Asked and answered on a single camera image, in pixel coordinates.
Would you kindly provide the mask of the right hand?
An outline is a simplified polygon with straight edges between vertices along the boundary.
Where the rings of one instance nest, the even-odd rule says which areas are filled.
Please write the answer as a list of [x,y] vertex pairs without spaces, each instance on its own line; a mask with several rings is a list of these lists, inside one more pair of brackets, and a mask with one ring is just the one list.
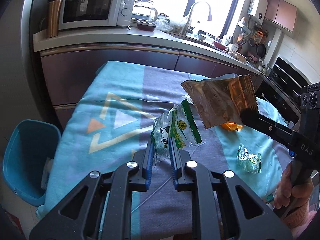
[[294,205],[299,208],[306,204],[313,191],[313,183],[311,178],[303,184],[293,186],[290,180],[292,173],[292,163],[290,162],[281,176],[281,180],[277,186],[276,194],[274,197],[274,207],[276,209],[282,206],[287,207],[290,203],[290,197],[295,198],[297,201]]

